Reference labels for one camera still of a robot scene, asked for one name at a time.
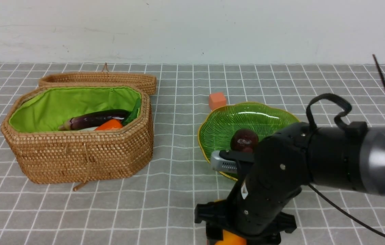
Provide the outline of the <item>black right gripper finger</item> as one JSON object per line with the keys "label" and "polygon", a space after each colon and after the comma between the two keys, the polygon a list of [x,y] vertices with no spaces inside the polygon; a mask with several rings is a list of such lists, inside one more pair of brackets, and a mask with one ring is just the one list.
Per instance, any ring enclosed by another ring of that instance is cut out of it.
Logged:
{"label": "black right gripper finger", "polygon": [[232,233],[231,222],[236,214],[236,205],[233,201],[213,201],[197,204],[194,209],[194,223],[205,222],[206,240],[226,230]]}
{"label": "black right gripper finger", "polygon": [[275,230],[278,232],[293,233],[297,229],[294,215],[280,212],[274,219]]}

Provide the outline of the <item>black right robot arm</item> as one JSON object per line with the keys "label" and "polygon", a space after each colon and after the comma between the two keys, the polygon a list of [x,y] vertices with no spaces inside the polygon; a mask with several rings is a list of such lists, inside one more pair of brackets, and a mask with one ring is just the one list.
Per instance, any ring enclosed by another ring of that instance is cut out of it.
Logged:
{"label": "black right robot arm", "polygon": [[248,245],[278,245],[281,232],[297,229],[284,207],[303,185],[385,196],[385,127],[354,121],[315,128],[305,122],[260,141],[253,152],[218,151],[234,162],[238,181],[225,200],[198,204],[195,223],[205,222],[208,244],[227,231]]}

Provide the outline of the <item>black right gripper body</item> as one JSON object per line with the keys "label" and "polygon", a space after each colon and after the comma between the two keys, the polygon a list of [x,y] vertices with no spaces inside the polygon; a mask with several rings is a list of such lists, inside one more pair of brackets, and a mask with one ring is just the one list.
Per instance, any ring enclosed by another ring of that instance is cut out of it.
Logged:
{"label": "black right gripper body", "polygon": [[230,211],[224,230],[242,238],[258,238],[297,197],[303,185],[312,182],[308,167],[310,136],[269,136],[254,150],[254,164],[234,198],[227,198]]}

